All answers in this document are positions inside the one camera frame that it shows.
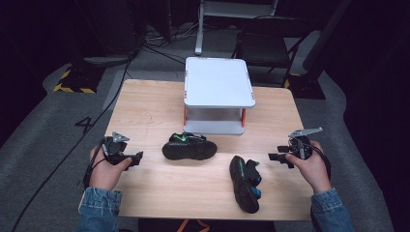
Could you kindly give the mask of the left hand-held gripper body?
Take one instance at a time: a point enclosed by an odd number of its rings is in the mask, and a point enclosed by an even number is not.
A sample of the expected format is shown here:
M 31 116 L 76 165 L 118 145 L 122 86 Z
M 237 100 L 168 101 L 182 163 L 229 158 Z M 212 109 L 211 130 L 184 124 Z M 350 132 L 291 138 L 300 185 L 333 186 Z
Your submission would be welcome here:
M 124 154 L 129 140 L 127 136 L 117 131 L 104 138 L 102 150 L 109 163 L 116 165 L 125 159 L 131 158 L 129 155 Z

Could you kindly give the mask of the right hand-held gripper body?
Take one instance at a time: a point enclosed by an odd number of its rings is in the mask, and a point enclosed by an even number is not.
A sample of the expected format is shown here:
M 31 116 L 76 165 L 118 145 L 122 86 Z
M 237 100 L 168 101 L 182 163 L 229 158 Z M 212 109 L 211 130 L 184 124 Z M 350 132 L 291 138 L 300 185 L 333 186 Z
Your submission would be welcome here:
M 289 137 L 289 151 L 302 160 L 307 160 L 312 154 L 312 147 L 308 136 L 321 132 L 321 127 L 317 129 L 294 130 Z

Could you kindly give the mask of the person's left hand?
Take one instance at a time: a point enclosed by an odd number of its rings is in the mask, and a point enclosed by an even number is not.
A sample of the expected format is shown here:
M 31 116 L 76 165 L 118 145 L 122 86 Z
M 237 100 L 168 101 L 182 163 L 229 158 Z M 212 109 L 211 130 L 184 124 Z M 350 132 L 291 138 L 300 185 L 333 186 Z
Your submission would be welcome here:
M 90 151 L 90 159 L 96 155 L 93 163 L 93 171 L 90 177 L 89 187 L 105 190 L 113 190 L 121 174 L 130 166 L 132 158 L 122 160 L 116 165 L 112 165 L 104 158 L 102 149 L 93 148 Z

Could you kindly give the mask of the person's right hand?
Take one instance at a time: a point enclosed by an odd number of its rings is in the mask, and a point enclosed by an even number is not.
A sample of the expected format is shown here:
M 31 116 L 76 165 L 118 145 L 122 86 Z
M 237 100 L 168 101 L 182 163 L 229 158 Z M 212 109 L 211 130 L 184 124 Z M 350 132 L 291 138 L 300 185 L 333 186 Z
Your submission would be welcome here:
M 312 187 L 314 194 L 332 188 L 325 162 L 317 152 L 313 151 L 308 159 L 299 159 L 290 154 L 286 154 L 285 157 L 300 170 L 302 176 Z

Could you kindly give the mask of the black yellow striped stand base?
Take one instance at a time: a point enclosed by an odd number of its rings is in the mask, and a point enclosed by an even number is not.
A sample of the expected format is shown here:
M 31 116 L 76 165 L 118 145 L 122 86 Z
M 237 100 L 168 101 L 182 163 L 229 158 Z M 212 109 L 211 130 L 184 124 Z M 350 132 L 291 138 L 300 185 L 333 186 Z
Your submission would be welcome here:
M 69 66 L 60 77 L 53 91 L 95 94 L 104 72 L 105 68 L 80 69 Z

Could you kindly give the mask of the dark slanted stand with base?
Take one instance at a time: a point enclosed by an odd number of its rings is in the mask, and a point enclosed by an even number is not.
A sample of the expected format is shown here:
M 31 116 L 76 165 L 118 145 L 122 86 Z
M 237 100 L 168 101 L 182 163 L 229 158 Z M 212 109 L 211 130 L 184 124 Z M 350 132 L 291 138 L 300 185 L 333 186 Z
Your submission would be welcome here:
M 318 78 L 330 61 L 330 42 L 352 0 L 341 0 L 303 65 L 307 73 L 291 75 L 288 89 L 295 99 L 325 100 Z

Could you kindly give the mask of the white two-tier shelf rack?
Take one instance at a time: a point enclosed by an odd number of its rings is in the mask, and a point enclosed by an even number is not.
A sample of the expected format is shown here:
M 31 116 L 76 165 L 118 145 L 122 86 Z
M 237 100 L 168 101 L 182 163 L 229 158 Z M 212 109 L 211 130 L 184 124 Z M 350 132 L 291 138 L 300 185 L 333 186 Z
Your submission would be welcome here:
M 246 112 L 255 106 L 246 62 L 189 57 L 184 104 L 184 131 L 242 135 Z

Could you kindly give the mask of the black folding chair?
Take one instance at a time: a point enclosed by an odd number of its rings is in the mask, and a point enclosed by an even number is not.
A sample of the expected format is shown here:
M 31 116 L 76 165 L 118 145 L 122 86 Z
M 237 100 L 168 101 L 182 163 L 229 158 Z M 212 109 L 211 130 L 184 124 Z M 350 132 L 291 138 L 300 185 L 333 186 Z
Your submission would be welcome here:
M 290 16 L 261 15 L 250 19 L 236 38 L 232 59 L 247 65 L 284 69 L 281 86 L 290 75 L 299 45 L 313 31 L 305 19 Z

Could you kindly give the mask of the white metal stand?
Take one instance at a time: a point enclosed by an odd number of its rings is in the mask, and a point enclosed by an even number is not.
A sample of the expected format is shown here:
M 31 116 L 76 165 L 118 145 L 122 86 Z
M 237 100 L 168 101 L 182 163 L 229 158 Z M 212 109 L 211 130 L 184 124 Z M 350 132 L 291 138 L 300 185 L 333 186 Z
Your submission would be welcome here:
M 254 5 L 251 3 L 217 2 L 212 0 L 200 0 L 198 13 L 198 30 L 196 35 L 195 55 L 202 53 L 204 38 L 204 21 L 206 16 L 254 18 L 260 15 L 274 15 L 278 0 L 272 0 L 270 4 Z

